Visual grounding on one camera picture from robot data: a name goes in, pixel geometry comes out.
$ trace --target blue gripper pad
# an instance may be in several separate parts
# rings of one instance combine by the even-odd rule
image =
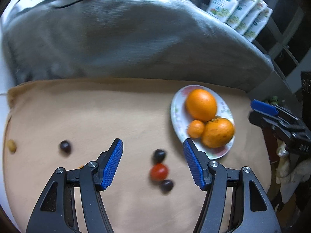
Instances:
[[[267,103],[263,103],[258,100],[252,100],[251,102],[251,108],[253,110],[257,110],[263,113],[266,113],[270,116],[277,116],[279,114],[279,111],[277,111],[276,107]]]
[[[185,158],[187,160],[187,163],[188,163],[188,166],[190,168],[190,171],[191,171],[191,174],[192,174],[192,177],[193,177],[195,184],[197,186],[199,186],[201,190],[205,190],[206,189],[206,183],[205,183],[204,177],[203,177],[203,168],[200,165],[198,159],[196,158],[196,156],[193,152],[193,149],[197,150],[197,148],[195,147],[195,145],[192,142],[192,144],[193,144],[192,147],[194,147],[192,149],[191,145],[187,141],[188,139],[186,139],[183,142],[183,153],[184,153]]]
[[[122,153],[123,153],[123,142],[122,140],[119,140],[103,171],[104,172],[103,181],[101,183],[103,190],[106,190],[107,187],[111,185],[116,170],[118,168]]]

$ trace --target cherry tomato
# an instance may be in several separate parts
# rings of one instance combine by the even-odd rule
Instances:
[[[168,168],[165,165],[158,163],[151,168],[150,178],[153,181],[162,181],[165,180],[168,174]]]

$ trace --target beige cloth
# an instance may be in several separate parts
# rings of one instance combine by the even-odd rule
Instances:
[[[171,124],[170,103],[187,81],[147,79],[54,80],[26,83],[9,91],[11,117],[6,140],[17,151],[4,152],[5,186],[9,204],[22,232],[33,207],[57,167],[76,169],[108,150],[118,137],[123,156],[112,185],[102,200],[115,233],[189,233],[199,217],[206,192],[194,184],[182,143]],[[240,169],[250,166],[267,191],[271,169],[262,131],[248,121],[249,99],[237,89],[205,83],[228,104],[236,127],[231,150],[219,162]],[[69,156],[58,150],[67,139]],[[151,155],[167,151],[165,164],[173,190],[163,195],[149,181]],[[227,201],[231,201],[228,192]],[[86,233],[79,189],[75,190],[78,224]],[[221,231],[226,231],[226,203]]]

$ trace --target gray fabric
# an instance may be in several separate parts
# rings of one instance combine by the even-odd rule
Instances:
[[[252,90],[269,58],[188,0],[48,0],[4,28],[17,83],[76,77],[193,80]]]

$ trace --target plate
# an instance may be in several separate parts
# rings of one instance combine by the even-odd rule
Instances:
[[[181,88],[174,95],[171,103],[171,119],[173,128],[179,138],[183,143],[186,138],[189,138],[187,133],[188,125],[194,120],[186,111],[185,101],[187,95],[194,89],[204,89],[211,93],[217,102],[217,116],[227,118],[230,122],[234,124],[232,113],[226,104],[226,102],[213,90],[199,85],[189,85]],[[229,141],[228,144],[219,148],[209,148],[201,143],[200,138],[192,139],[197,149],[201,152],[205,152],[209,159],[217,159],[224,156],[231,149],[235,136]]]

